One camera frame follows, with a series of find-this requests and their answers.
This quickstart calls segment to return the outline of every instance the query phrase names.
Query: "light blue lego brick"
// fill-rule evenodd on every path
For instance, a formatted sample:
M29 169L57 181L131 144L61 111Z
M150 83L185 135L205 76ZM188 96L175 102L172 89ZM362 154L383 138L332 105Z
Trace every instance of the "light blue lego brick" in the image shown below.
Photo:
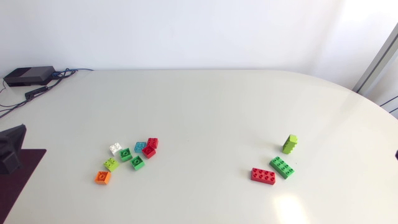
M141 153L142 150L147 146L146 142L137 142L136 146L134 147L134 152Z

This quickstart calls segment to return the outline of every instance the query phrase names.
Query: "duplo block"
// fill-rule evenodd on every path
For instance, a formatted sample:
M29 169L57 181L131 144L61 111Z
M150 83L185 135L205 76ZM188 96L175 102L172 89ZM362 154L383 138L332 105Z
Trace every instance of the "duplo block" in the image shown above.
M294 170L279 156L271 160L269 164L285 179L294 173Z
M274 185L275 173L267 170L253 168L251 170L251 179L265 184Z
M157 149L157 143L158 142L159 141L157 140L157 138L149 138L147 145L152 147L152 148L154 148L154 149Z
M136 146L134 147L134 152L141 153L142 150L147 146L146 142L137 142Z
M120 151L120 158L123 162L128 161L129 159L132 158L132 155L130 153L130 149L123 149L122 151Z
M111 173L108 171L99 171L97 176L95 177L94 181L97 184L108 184L111 178Z
M151 158L154 154L156 154L156 151L153 147L147 146L142 150L143 155L146 158Z
M109 158L105 163L104 166L109 170L109 171L114 171L116 168L118 168L119 163L114 160L113 158Z
M287 140L286 140L286 142L285 142L285 144L283 146L282 152L284 154L290 154L293 151L293 149L294 149L296 144L297 144L297 136L291 134L287 138Z
M141 159L141 157L136 156L131 160L131 165L135 168L135 170L141 169L145 165L144 161Z
M120 149L122 149L122 147L120 146L119 143L115 143L112 146L109 147L109 149L111 150L112 154L114 155L115 153L117 153Z

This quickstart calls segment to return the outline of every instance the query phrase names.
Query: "black cable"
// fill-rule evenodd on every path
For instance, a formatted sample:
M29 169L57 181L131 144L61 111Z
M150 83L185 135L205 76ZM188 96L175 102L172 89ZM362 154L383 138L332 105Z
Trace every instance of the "black cable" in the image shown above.
M398 110L398 108L393 109L393 110L390 111L389 113L392 113L392 112L394 112L394 111L396 111L396 110Z
M30 99L28 99L28 100L24 100L24 101L22 101L22 102L20 102L20 103L17 103L17 104L15 104L15 105L9 105L9 106L0 105L0 106L3 106L3 107L12 107L12 108L9 108L9 109L0 110L0 112L7 111L7 112L5 112L4 114L0 115L0 119L3 118L3 117L5 117L5 115L11 113L11 112L14 111L15 109L18 109L18 108L20 108L21 106L24 106L24 105L27 104L28 102L30 102L30 101L36 99L37 97L43 95L44 93L50 91L52 88L54 88L55 86L57 86L64 78L69 78L69 77L71 77L73 74L75 74L75 73L76 73L77 71L79 71L79 70L90 70L90 71L93 71L92 69L87 69L87 68L79 68L79 69L69 69L69 68L67 68L67 69L65 69L65 71L53 73L53 74L52 74L53 77L57 77L57 82L55 82L54 85L49 86L48 89L47 89L46 91L44 91L44 92L42 92L42 93L39 93L39 94L33 96L32 98L30 98Z
M3 86L3 88L0 90L0 93L1 93L3 90L6 89L6 86L4 85L4 79L2 80L2 86Z
M389 100L389 101L387 101L387 102L383 103L383 104L382 104L382 105L380 105L380 106L384 106L384 105L386 105L386 104L390 103L391 101L393 101L393 100L394 100L394 99L396 99L396 98L398 98L398 96L396 96L396 97L394 97L393 99L391 99L391 100Z

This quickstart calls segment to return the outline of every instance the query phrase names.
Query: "green lego brick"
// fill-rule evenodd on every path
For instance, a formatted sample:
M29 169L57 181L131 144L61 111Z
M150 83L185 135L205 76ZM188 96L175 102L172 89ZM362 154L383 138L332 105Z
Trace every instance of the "green lego brick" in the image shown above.
M114 171L118 166L119 163L114 160L113 158L109 158L105 163L104 166L109 170L109 171Z
M137 157L132 159L131 165L135 168L135 170L139 170L145 164L144 164L144 161L141 159L141 157L137 156Z
M279 158L279 156L271 160L269 164L285 179L294 173L294 170Z
M126 162L129 159L132 159L130 149L127 148L127 149L120 150L120 158L122 159L123 162Z
M295 136L294 134L291 134L291 135L287 138L286 141L288 141L288 142L293 142L293 143L296 143L296 144L297 144L297 136Z
M283 146L282 152L284 154L290 154L293 151L293 149L296 146L296 144L297 144L297 136L291 134L287 138L287 140L286 140L286 142L285 142L285 144Z

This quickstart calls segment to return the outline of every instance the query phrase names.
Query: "red lego brick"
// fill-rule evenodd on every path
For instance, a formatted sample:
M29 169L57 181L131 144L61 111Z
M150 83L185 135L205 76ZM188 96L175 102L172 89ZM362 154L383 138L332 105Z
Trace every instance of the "red lego brick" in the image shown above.
M158 143L159 141L157 140L157 138L149 138L148 139L148 143L147 143L147 146L150 146L150 147L152 147L152 148L154 148L154 149L157 149L157 143Z
M274 185L275 173L271 171L253 168L251 170L251 179L265 184Z
M142 150L143 155L146 158L151 158L154 154L156 154L156 151L153 147L150 146L146 146L143 150Z

